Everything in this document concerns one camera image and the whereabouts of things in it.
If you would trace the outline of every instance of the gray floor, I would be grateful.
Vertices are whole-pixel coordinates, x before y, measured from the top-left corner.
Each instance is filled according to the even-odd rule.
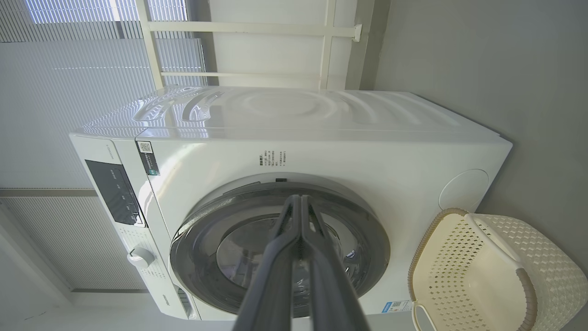
[[[376,90],[514,148],[478,212],[525,220],[588,272],[588,1],[392,0]],[[586,330],[588,307],[563,330]]]

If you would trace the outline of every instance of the front-loading washing machine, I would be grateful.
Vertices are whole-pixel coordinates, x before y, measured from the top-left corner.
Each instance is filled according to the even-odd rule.
[[[405,92],[169,87],[71,134],[160,310],[234,319],[292,194],[314,198],[364,313],[409,300],[442,208],[475,211],[511,149]],[[293,269],[293,313],[309,314]]]

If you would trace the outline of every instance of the brand logo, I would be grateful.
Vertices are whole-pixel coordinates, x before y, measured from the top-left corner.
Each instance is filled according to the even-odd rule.
[[[111,155],[111,159],[114,160],[114,156],[112,155],[112,151],[110,150],[110,146],[109,145],[106,145],[106,149],[108,149],[108,154]]]

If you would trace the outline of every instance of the washing machine door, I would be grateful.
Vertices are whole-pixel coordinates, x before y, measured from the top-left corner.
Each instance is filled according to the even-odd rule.
[[[198,204],[176,234],[170,263],[184,289],[203,302],[237,314],[253,283],[270,230],[292,194],[313,197],[358,296],[382,277],[390,258],[384,228],[365,201],[308,183],[254,183]],[[294,317],[309,315],[308,267],[293,272]]]

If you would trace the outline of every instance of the woven plastic basket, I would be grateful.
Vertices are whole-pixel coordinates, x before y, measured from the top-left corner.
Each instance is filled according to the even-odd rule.
[[[584,273],[527,223],[452,208],[429,227],[409,272],[413,322],[436,331],[555,331],[586,304]]]

